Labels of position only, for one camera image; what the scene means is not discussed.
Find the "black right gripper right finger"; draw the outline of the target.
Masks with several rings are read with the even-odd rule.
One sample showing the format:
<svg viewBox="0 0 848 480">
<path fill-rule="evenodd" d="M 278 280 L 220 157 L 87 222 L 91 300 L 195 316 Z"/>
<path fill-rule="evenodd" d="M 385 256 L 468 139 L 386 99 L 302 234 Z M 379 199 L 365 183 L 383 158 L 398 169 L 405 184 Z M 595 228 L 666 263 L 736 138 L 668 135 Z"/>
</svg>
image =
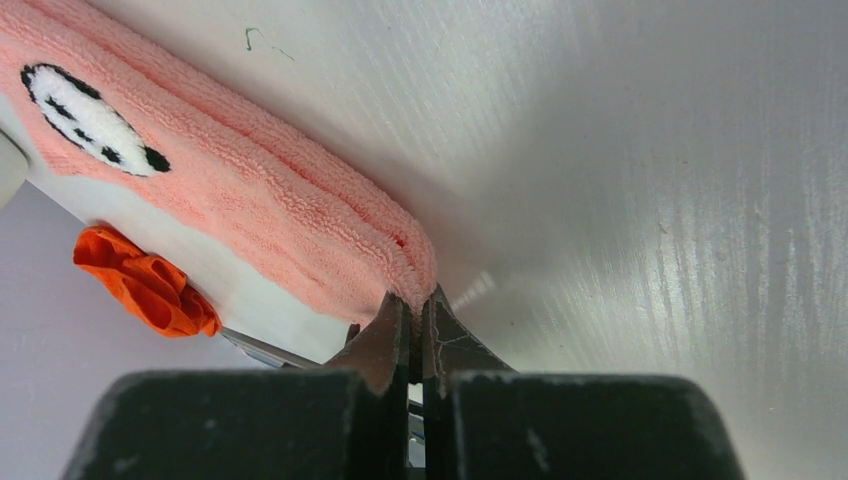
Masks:
<svg viewBox="0 0 848 480">
<path fill-rule="evenodd" d="M 454 315 L 422 312 L 430 479 L 740 479 L 722 418 L 668 375 L 520 373 Z"/>
</svg>

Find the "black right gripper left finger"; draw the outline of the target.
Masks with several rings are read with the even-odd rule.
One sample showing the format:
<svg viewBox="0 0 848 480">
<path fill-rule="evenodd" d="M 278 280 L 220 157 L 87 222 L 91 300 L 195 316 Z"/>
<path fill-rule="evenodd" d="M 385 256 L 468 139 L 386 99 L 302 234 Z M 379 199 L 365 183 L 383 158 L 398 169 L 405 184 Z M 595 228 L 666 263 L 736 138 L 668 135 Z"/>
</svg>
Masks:
<svg viewBox="0 0 848 480">
<path fill-rule="evenodd" d="M 67 479 L 405 479 L 411 312 L 312 369 L 147 371 L 94 409 Z"/>
</svg>

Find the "pink panda towel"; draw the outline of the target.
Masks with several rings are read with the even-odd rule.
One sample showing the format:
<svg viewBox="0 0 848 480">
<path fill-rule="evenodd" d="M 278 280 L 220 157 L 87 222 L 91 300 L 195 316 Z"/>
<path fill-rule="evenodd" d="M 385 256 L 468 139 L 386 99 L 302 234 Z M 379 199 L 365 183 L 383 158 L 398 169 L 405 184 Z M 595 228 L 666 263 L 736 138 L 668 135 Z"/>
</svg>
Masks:
<svg viewBox="0 0 848 480">
<path fill-rule="evenodd" d="M 318 313 L 436 288 L 421 225 L 285 121 L 83 1 L 1 5 L 1 90 L 53 173 L 122 186 Z"/>
</svg>

